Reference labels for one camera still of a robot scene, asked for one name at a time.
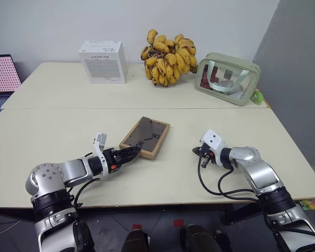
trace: green object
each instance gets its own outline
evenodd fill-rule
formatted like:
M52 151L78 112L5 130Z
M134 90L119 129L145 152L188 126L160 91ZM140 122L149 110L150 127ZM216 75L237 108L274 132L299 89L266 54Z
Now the green object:
M261 104L264 100L263 94L259 90L255 90L251 96L251 101L255 104Z
M260 73L260 67L252 62L211 52L199 63L195 87L242 106L254 93Z

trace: person's leg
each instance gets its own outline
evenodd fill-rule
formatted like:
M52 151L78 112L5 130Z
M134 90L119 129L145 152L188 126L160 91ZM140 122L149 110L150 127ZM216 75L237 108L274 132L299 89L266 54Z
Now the person's leg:
M121 252L148 252L148 236L137 229L130 232L122 246Z
M181 246L186 252L222 252L213 235L203 227L189 225L181 230Z

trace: wooden frame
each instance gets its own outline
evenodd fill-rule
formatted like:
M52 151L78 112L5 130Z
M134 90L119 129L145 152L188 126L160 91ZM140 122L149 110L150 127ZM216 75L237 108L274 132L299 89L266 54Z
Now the wooden frame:
M165 129L162 133L162 135L160 136L159 140L158 140L158 143L155 145L154 147L154 150L152 152L150 151L146 151L146 150L141 150L139 152L139 155L140 156L143 156L144 158L147 158L147 159L155 159L162 143L163 143L163 140L165 139L168 131L169 131L169 128L170 128L170 124L169 123L165 123L165 122L160 122L160 121L156 121L156 120L153 120L153 119L150 119L152 122L157 122L157 123L160 123L160 124L163 124L165 125ZM127 144L125 144L125 141L127 140L127 138L133 133L133 131L138 127L139 123L141 121L141 118L140 120L134 125L134 127L131 129L131 131L125 136L125 138L121 141L121 143L119 144L119 148L120 149L124 149L124 148L127 148L127 147L131 147Z

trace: white table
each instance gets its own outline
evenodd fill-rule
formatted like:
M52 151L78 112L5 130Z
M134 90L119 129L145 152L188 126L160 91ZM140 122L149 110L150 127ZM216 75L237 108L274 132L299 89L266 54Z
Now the white table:
M108 134L108 148L117 148L142 116L171 124L156 159L138 158L94 182L81 194L84 206L234 202L208 194L197 177L192 148L210 128L230 147L257 148L294 199L315 197L314 172L270 109L6 109L0 113L0 207L31 207L25 181L33 167L85 155L93 150L97 131ZM225 172L210 164L202 175L217 191ZM222 188L249 186L235 171Z
M265 108L250 100L243 108ZM240 108L195 90L195 75L154 86L143 65L128 65L126 84L90 84L81 63L42 63L5 102L17 108Z

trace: laptop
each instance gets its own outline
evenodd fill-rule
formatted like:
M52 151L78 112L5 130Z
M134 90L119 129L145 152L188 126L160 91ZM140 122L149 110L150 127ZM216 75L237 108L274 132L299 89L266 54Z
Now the laptop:
M9 96L21 86L10 54L0 55L0 110Z

